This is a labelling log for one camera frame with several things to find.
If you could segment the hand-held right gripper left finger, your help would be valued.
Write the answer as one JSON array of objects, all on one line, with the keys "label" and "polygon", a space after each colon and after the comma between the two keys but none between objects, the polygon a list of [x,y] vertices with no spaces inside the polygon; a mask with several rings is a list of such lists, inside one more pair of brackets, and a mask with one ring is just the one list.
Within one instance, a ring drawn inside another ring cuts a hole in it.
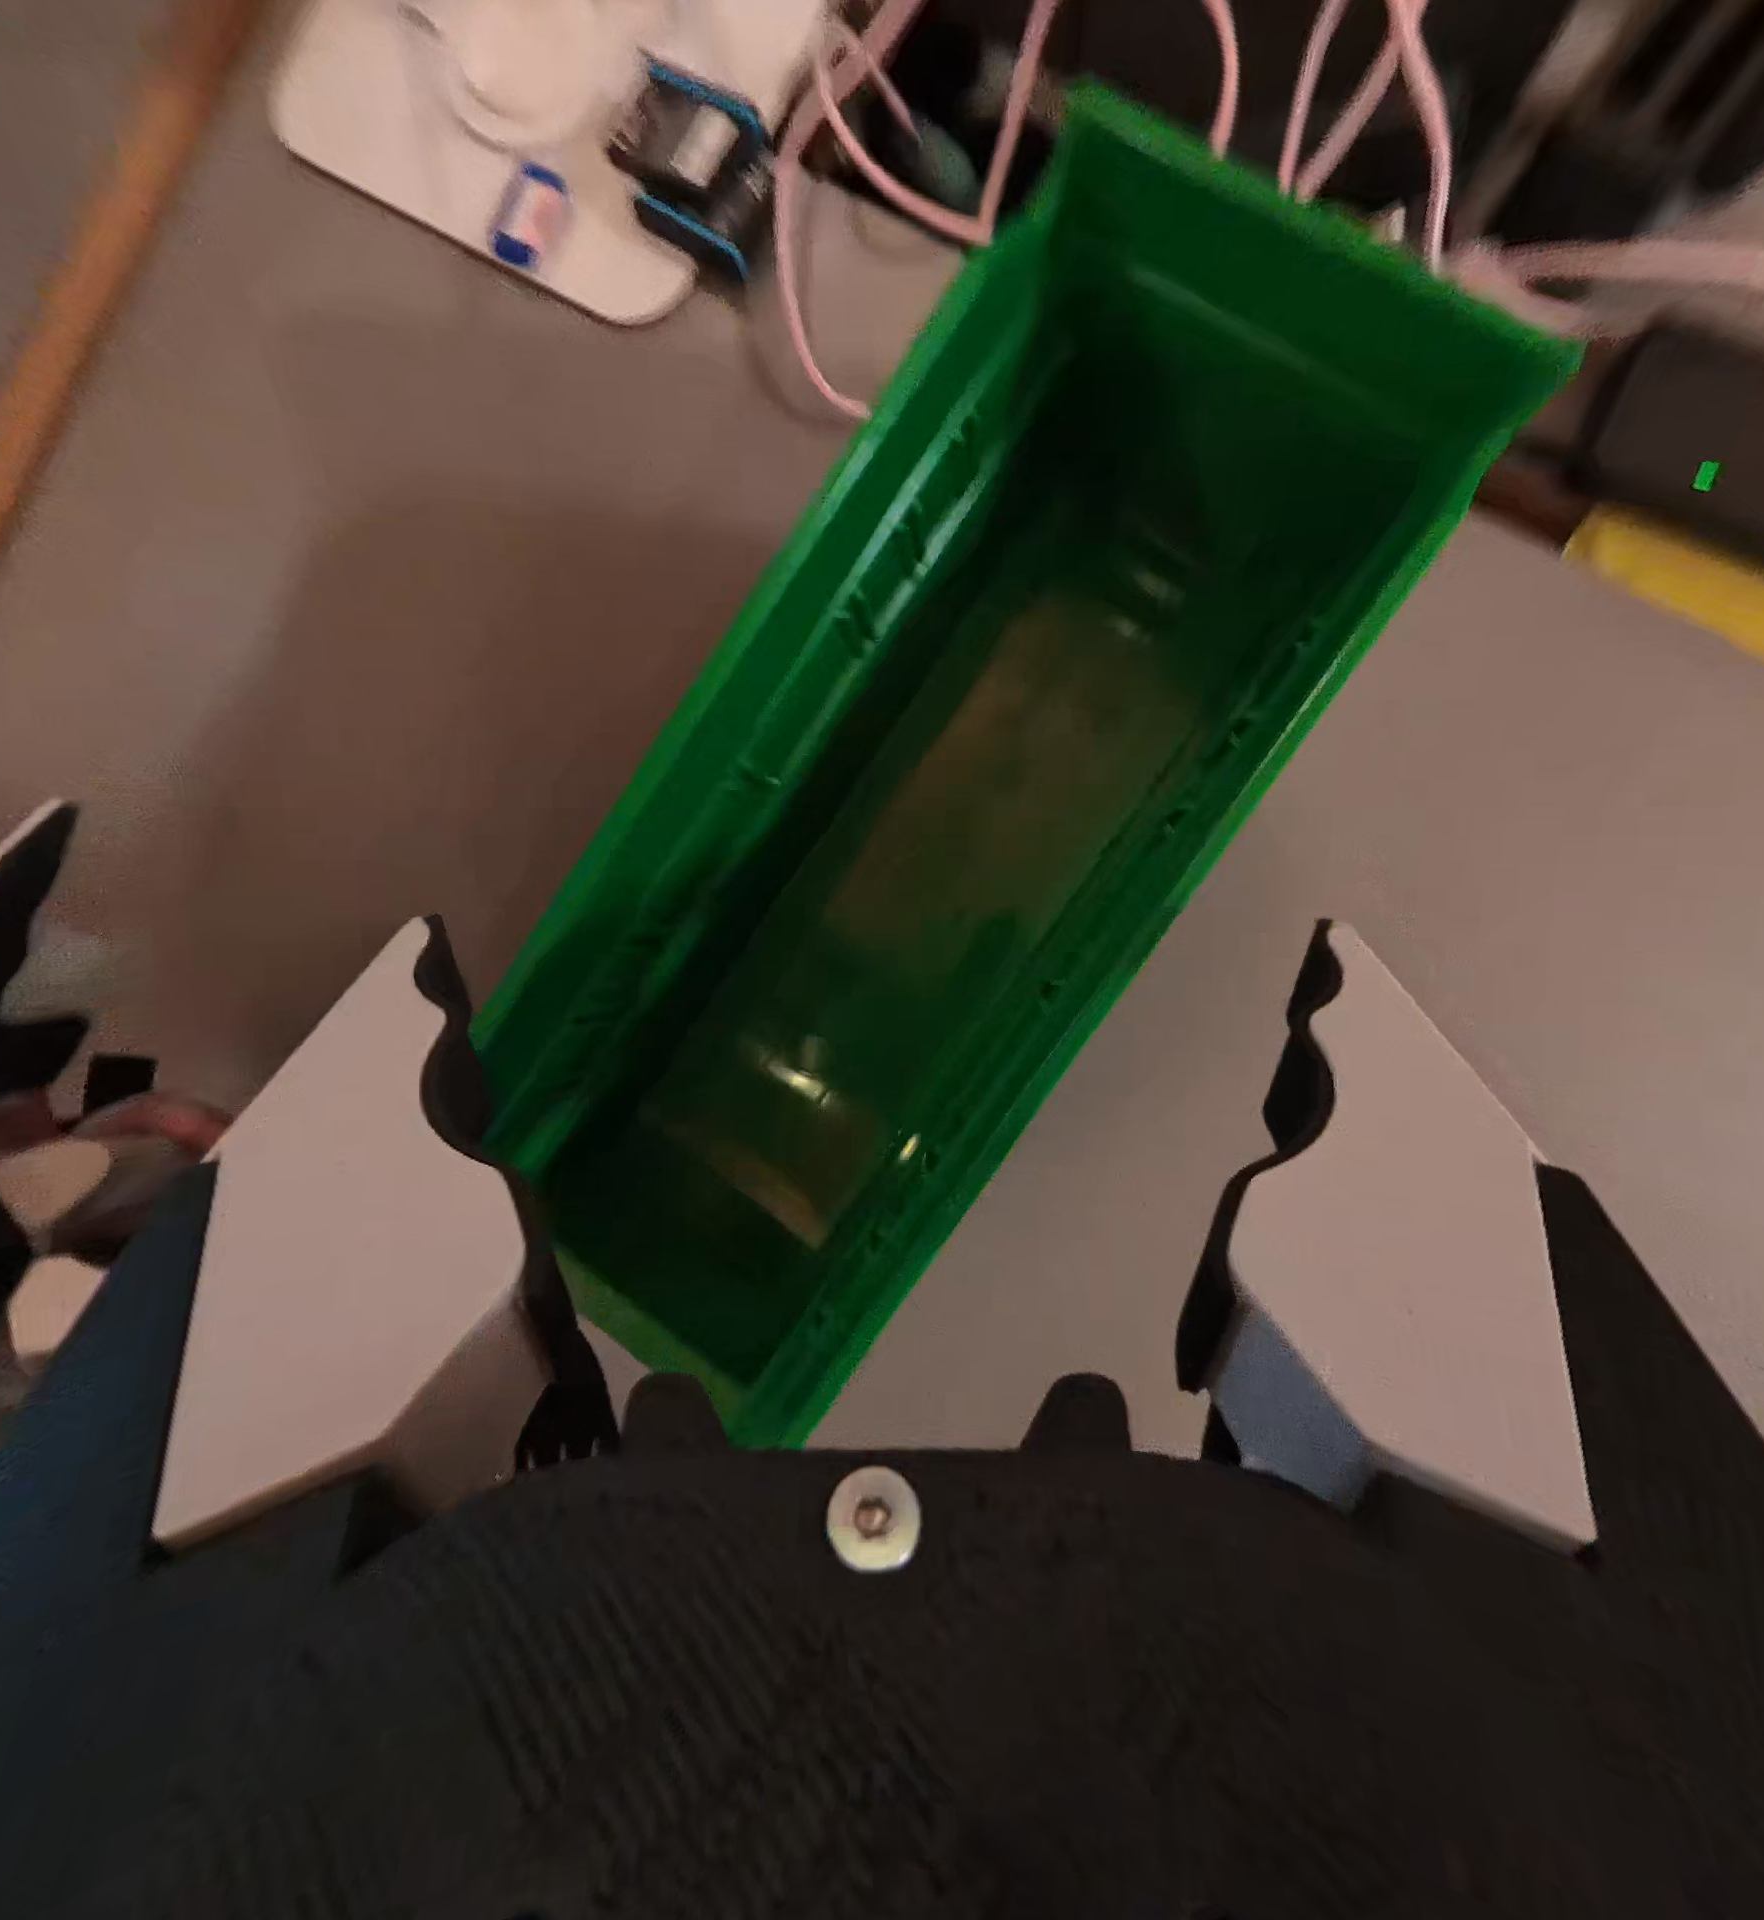
[{"label": "hand-held right gripper left finger", "polygon": [[210,1154],[164,1549],[366,1472],[430,1517],[618,1445],[534,1192],[487,1152],[470,1018],[443,923],[404,921]]}]

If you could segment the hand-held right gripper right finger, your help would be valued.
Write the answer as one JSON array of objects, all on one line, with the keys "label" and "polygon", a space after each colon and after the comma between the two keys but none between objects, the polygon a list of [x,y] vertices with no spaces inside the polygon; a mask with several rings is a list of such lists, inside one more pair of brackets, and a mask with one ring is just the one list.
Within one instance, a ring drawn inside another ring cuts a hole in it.
[{"label": "hand-held right gripper right finger", "polygon": [[1342,921],[1307,946],[1261,1124],[1176,1329],[1205,1435],[1346,1513],[1387,1474],[1588,1549],[1539,1155]]}]

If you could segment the green plastic bin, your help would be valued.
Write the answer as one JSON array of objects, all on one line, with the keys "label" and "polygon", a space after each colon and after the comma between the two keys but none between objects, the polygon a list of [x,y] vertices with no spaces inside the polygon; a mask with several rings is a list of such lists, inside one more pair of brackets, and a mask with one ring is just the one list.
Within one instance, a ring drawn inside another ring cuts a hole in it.
[{"label": "green plastic bin", "polygon": [[475,1018],[578,1306],[799,1445],[1579,361],[1076,87]]}]

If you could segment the cluttered grey table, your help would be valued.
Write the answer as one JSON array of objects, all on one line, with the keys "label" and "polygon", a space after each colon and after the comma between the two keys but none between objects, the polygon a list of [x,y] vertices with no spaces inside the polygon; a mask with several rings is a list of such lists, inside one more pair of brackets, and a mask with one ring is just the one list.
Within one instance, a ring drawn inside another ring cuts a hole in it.
[{"label": "cluttered grey table", "polygon": [[0,359],[0,557],[265,4],[166,4],[106,150]]}]

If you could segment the yellow tape strip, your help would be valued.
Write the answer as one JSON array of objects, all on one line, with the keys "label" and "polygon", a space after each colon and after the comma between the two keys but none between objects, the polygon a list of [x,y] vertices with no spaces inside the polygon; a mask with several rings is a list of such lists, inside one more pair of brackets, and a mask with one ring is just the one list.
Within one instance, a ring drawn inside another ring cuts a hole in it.
[{"label": "yellow tape strip", "polygon": [[1563,559],[1764,661],[1764,566],[1622,506],[1591,507]]}]

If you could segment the small blue box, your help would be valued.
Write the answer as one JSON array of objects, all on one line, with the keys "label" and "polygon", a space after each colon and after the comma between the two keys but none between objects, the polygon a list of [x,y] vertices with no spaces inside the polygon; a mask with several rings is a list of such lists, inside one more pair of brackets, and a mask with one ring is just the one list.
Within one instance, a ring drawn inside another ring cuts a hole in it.
[{"label": "small blue box", "polygon": [[536,275],[556,251],[573,220],[573,194],[548,163],[522,156],[510,167],[504,194],[486,232],[489,256],[523,275]]}]

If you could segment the black power bank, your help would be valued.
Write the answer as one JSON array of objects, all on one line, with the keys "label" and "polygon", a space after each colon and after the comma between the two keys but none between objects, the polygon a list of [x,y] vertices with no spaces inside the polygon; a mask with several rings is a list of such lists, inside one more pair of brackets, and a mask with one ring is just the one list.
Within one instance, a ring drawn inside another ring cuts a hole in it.
[{"label": "black power bank", "polygon": [[1764,347],[1658,324],[1619,348],[1567,458],[1597,501],[1764,563]]}]

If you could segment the black battery blue trim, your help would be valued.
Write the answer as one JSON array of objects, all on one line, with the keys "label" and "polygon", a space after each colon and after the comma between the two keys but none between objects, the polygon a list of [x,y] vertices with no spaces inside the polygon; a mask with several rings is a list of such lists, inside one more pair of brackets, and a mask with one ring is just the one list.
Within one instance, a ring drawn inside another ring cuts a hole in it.
[{"label": "black battery blue trim", "polygon": [[641,191],[708,208],[759,163],[770,133],[742,95],[648,55],[643,85],[607,134],[607,158]]},{"label": "black battery blue trim", "polygon": [[691,260],[708,282],[747,286],[764,249],[767,199],[767,176],[753,174],[706,204],[641,189],[633,216],[645,233]]}]

